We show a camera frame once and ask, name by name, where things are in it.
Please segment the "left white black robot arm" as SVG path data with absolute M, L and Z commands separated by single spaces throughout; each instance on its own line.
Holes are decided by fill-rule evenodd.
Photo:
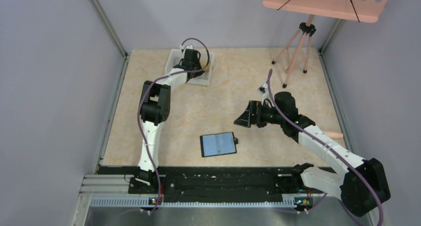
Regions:
M 141 133 L 139 173 L 135 180 L 162 192 L 158 173 L 160 135 L 170 115 L 171 93 L 179 86 L 201 76 L 205 71 L 200 63 L 201 53 L 192 48 L 182 51 L 184 57 L 164 76 L 147 80 L 143 84 L 137 110 L 137 122 Z

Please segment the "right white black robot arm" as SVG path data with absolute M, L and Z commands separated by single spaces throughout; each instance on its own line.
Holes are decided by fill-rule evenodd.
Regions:
M 292 171 L 297 188 L 313 188 L 334 196 L 357 217 L 391 198 L 383 164 L 375 158 L 364 159 L 327 136 L 313 120 L 298 112 L 290 92 L 276 93 L 274 103 L 268 99 L 249 101 L 234 124 L 246 128 L 279 125 L 286 136 L 310 149 L 333 170 L 298 164 Z

